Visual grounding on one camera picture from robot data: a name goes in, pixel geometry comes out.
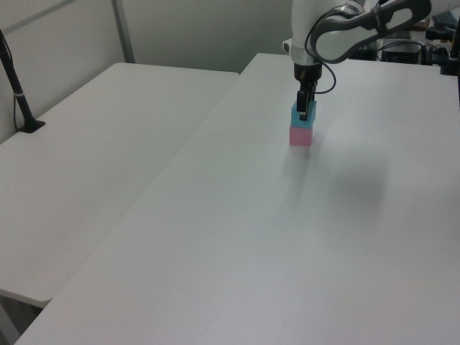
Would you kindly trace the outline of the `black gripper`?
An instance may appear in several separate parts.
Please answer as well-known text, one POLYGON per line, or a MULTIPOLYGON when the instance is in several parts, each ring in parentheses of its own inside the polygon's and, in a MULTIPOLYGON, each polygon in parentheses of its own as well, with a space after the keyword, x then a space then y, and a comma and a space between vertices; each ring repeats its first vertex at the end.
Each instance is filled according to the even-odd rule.
POLYGON ((294 78, 299 82, 302 91, 297 92, 297 112, 299 113, 299 120, 308 120, 308 107, 310 101, 316 98, 316 89, 318 81, 322 76, 322 64, 314 63, 312 65, 299 65, 294 64, 294 78))

